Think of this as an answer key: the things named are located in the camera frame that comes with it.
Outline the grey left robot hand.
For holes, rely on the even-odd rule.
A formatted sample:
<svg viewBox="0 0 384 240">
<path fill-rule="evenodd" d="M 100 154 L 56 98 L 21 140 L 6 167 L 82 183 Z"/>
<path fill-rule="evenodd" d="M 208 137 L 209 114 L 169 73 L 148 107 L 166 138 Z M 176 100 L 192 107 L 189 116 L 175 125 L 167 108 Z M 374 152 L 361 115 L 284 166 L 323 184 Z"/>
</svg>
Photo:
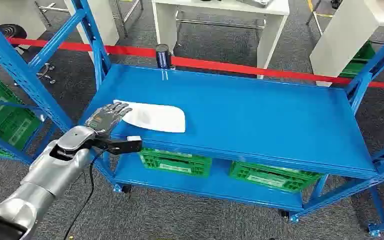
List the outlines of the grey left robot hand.
<svg viewBox="0 0 384 240">
<path fill-rule="evenodd" d="M 84 123 L 98 136 L 109 136 L 122 118 L 133 109 L 127 104 L 116 102 L 98 108 Z"/>
</svg>

